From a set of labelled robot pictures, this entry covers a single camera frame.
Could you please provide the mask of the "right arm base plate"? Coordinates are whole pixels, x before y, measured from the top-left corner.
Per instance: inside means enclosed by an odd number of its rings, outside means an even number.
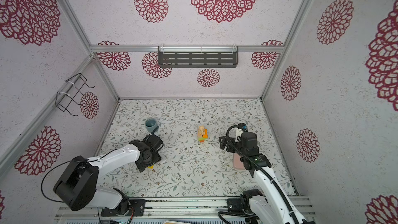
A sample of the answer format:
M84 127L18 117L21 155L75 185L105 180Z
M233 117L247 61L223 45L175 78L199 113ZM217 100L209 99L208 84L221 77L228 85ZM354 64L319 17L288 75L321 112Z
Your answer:
M249 207L248 203L240 198L228 198L227 208L229 213L256 215Z

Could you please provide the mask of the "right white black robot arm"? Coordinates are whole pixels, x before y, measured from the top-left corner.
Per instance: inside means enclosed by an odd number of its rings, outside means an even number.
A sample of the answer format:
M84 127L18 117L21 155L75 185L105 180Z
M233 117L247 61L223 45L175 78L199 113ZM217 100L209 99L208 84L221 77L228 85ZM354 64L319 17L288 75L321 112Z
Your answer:
M294 206L281 187L268 158L260 153L257 135L238 131L236 138L222 136L220 148L240 156L244 168L259 185L240 195L246 216L257 217L263 224L313 224Z

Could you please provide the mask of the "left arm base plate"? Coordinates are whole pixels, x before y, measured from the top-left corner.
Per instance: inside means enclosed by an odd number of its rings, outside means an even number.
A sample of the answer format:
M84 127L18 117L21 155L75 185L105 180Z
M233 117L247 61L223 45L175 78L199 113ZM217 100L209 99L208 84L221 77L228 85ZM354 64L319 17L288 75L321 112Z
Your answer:
M143 216L145 205L145 199L122 200L115 209L103 208L99 215L101 217Z

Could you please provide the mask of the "orange wooden block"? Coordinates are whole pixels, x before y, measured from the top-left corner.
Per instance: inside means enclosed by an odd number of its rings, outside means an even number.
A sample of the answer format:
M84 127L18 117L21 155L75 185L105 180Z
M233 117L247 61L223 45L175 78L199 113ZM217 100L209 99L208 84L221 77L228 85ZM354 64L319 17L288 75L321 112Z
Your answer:
M207 129L204 130L204 134L202 135L202 137L203 137L205 140L208 139Z

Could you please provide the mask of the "natural wood arch block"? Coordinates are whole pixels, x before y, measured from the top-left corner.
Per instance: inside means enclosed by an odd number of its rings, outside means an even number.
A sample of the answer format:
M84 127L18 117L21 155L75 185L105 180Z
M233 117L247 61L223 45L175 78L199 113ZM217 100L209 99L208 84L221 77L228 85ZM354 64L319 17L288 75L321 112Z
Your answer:
M198 136L199 136L200 138L202 138L204 135L205 135L205 131L199 131L199 132L198 132Z

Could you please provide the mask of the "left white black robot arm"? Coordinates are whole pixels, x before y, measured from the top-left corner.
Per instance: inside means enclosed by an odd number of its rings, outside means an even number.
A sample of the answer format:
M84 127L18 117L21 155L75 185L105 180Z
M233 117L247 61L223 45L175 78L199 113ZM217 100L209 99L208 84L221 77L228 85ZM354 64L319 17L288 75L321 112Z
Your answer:
M131 163L137 166L140 173L144 172L162 160L159 152L163 146L160 137L150 134L142 141L130 141L105 155L92 158L77 156L68 163L53 191L72 211L98 207L124 216L132 210L129 197L117 188L99 187L98 179Z

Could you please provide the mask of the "natural wood block pair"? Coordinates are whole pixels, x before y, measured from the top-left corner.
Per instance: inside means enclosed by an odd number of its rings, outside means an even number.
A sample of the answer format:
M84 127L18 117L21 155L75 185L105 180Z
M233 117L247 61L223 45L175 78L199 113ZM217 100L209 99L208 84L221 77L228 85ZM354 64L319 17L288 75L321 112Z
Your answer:
M204 133L205 132L205 127L203 126L203 125L201 125L201 126L199 126L199 128L198 128L198 131L200 132L200 133Z

